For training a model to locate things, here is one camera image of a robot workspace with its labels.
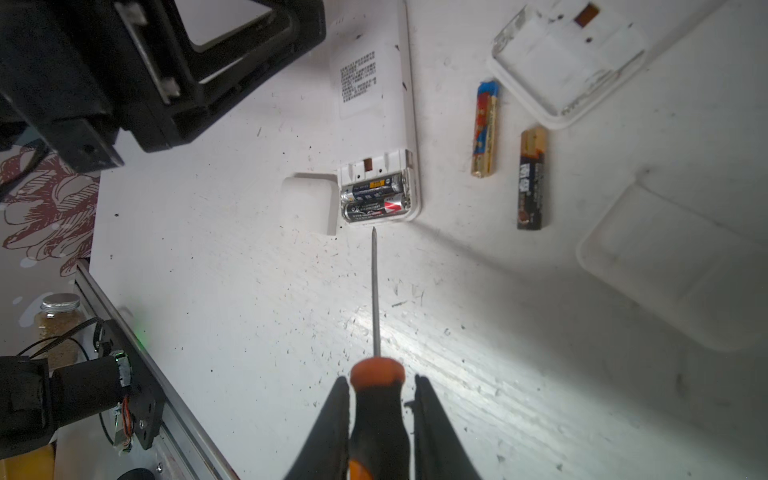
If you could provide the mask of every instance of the glass jar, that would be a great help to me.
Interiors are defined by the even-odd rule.
[[[43,299],[40,313],[35,315],[35,325],[39,328],[40,339],[60,336],[69,329],[85,321],[85,315],[79,310],[80,296],[75,293],[54,293]],[[48,359],[48,371],[72,365],[78,361],[80,348],[69,340],[43,353]]]

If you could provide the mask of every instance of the battery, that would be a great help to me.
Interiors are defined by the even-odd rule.
[[[403,175],[393,174],[347,187],[341,193],[341,201],[344,203],[374,200],[391,194],[401,194],[404,188]]]
[[[518,182],[518,230],[541,230],[541,196],[547,131],[543,127],[526,130],[520,136],[520,175]]]
[[[346,204],[342,209],[342,215],[350,222],[360,222],[376,217],[403,214],[408,211],[409,207],[408,197],[403,194],[396,194],[390,197]]]
[[[472,147],[472,175],[487,177],[493,168],[493,144],[496,136],[498,83],[484,81],[478,87],[475,115],[475,143]]]

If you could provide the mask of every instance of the brown square slot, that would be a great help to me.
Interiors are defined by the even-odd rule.
[[[576,15],[576,18],[574,18],[574,22],[576,22],[576,25],[584,28],[587,25],[589,25],[589,22],[591,22],[595,17],[598,16],[598,13],[600,13],[600,9],[597,5],[594,3],[587,3],[587,6],[584,7],[584,10],[581,11],[578,15]]]

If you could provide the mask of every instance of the screwdriver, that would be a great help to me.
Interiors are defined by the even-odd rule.
[[[381,356],[379,331],[379,272],[376,228],[371,233],[371,293],[373,357],[352,367],[355,427],[349,438],[350,480],[405,480],[409,476],[410,444],[402,423],[400,390],[406,369]]]

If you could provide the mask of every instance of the screwdriver shaft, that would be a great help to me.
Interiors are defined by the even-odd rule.
[[[371,233],[371,295],[372,295],[372,318],[373,318],[373,356],[381,356],[382,340],[379,331],[379,267],[376,262],[378,253],[376,252],[376,227],[373,227]]]

